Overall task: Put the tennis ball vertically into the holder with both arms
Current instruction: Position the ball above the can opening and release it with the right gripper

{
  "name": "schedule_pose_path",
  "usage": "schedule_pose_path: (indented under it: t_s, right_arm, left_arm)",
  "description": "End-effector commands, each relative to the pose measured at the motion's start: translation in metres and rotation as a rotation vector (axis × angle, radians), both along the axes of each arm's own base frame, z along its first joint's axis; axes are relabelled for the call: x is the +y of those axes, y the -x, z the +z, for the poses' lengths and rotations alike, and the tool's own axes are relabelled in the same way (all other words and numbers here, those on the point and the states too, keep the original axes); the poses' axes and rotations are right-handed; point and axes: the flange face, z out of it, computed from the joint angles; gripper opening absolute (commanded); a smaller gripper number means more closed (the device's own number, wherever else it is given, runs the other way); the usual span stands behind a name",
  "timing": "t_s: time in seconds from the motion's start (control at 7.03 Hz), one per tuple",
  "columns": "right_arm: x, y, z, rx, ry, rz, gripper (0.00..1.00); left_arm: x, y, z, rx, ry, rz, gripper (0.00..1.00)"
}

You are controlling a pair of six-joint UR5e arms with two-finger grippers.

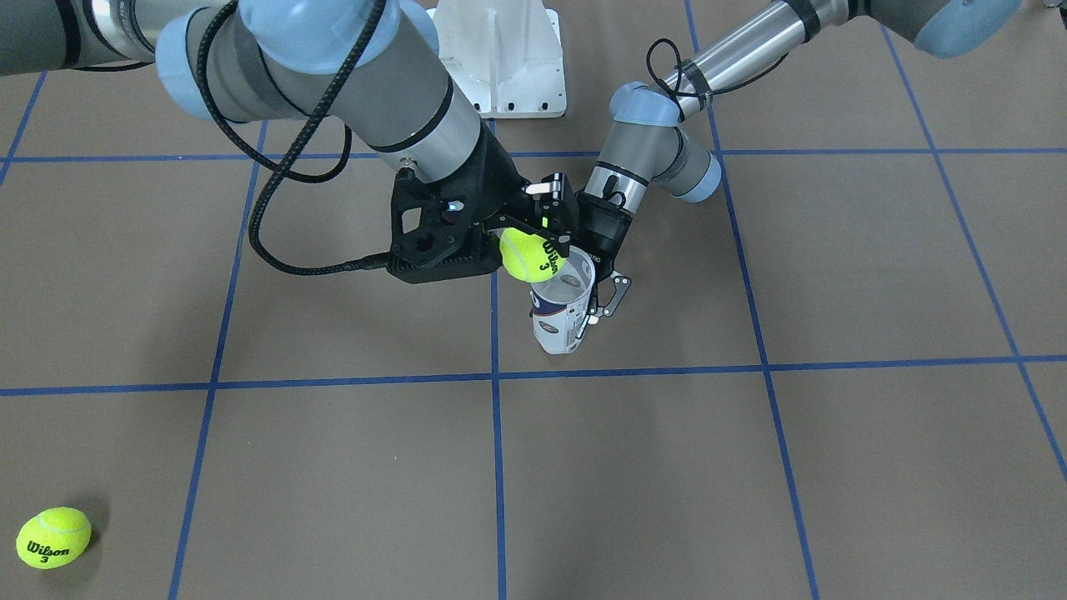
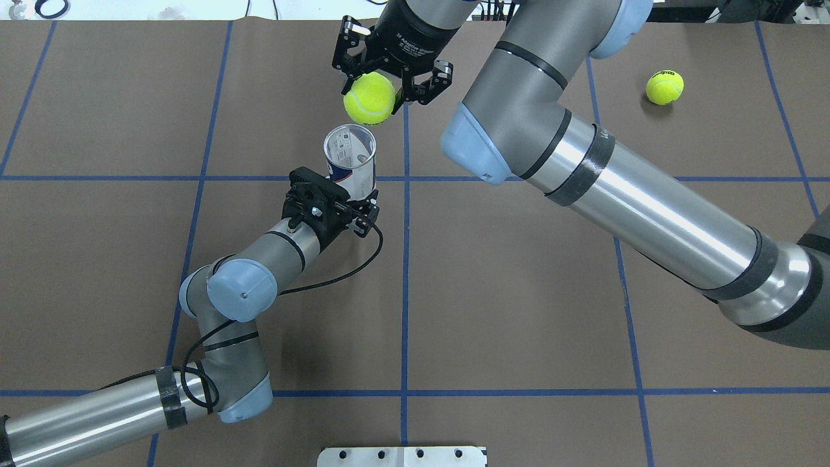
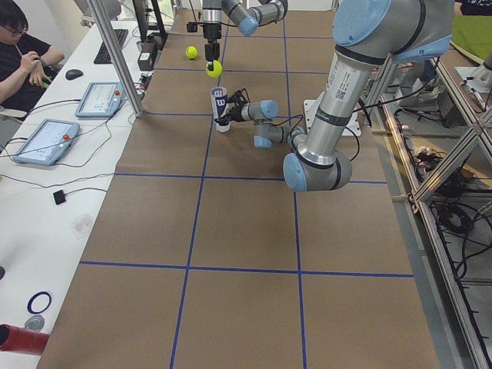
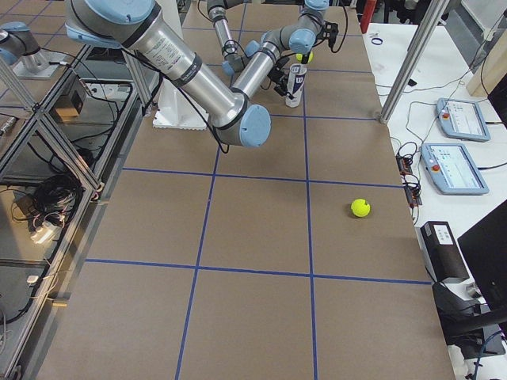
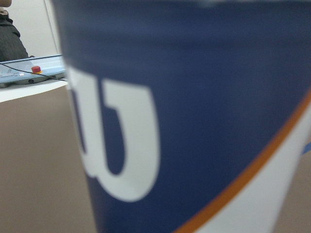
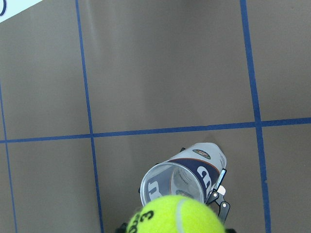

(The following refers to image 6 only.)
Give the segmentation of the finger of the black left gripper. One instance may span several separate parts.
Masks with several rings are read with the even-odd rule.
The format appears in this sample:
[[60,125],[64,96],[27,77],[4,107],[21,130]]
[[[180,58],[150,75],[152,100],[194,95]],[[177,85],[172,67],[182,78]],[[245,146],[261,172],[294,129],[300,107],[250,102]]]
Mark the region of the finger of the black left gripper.
[[226,189],[222,186],[222,182],[226,173],[227,170],[223,168],[215,184],[215,187],[211,191],[210,196],[206,202],[206,205],[211,205],[212,203],[216,203],[218,205],[218,218],[222,223],[225,223],[230,210],[230,204],[225,200]]

